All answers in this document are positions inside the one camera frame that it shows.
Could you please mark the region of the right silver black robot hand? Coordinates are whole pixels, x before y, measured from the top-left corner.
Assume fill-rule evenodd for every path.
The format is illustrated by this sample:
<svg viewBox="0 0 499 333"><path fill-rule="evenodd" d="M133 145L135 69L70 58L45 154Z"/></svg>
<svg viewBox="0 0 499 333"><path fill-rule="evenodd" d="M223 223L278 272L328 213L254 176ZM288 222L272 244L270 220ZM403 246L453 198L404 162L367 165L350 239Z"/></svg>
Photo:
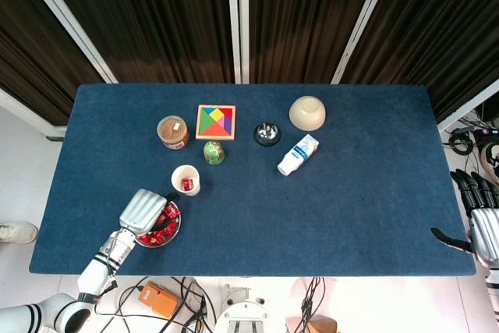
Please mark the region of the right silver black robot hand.
<svg viewBox="0 0 499 333"><path fill-rule="evenodd" d="M498 269L498 185L476 172L456 169L450 176L461 194L469 222L469 241L453 239L440 229L431 228L433 235L445 246L472 253L490 270Z"/></svg>

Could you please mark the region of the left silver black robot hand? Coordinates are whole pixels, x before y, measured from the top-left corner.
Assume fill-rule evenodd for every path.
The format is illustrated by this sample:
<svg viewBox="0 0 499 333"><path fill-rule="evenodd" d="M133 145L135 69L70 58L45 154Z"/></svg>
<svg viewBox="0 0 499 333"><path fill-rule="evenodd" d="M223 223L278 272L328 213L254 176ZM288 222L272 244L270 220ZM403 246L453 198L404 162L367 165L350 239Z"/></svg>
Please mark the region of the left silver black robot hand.
<svg viewBox="0 0 499 333"><path fill-rule="evenodd" d="M119 217L121 228L136 237L147 234L167 204L167 199L150 190L138 189Z"/></svg>

